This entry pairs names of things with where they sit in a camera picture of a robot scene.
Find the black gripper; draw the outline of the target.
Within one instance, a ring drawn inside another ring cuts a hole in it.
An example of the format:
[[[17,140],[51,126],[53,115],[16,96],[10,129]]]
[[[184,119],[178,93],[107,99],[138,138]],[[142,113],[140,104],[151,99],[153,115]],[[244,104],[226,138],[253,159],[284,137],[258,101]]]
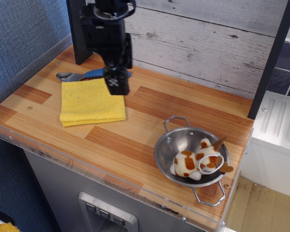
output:
[[[100,55],[103,76],[111,95],[128,95],[127,69],[132,68],[131,35],[124,19],[132,15],[127,3],[89,3],[80,11],[87,49]]]

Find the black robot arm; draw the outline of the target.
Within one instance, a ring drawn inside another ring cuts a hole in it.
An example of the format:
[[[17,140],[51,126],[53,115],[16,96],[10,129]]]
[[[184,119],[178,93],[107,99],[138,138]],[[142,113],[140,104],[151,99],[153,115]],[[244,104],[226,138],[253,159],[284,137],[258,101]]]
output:
[[[80,22],[87,49],[101,56],[103,77],[111,95],[128,95],[128,70],[132,68],[131,35],[126,17],[135,13],[134,0],[96,0],[83,6]]]

